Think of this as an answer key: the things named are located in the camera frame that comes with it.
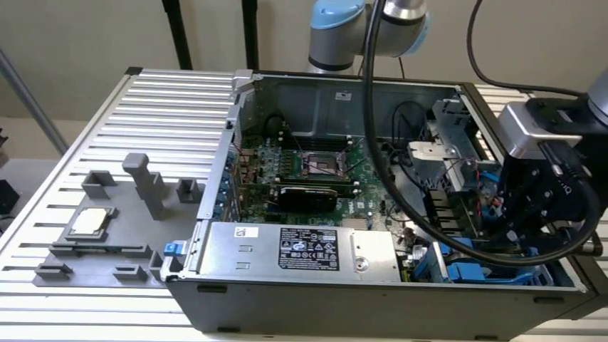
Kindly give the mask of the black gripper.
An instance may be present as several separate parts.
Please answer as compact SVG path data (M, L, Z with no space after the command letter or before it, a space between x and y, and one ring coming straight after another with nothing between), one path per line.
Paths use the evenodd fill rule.
M593 188L566 142L538 142L540 159L508 157L497 241L520 242L544 256L578 252L593 234Z

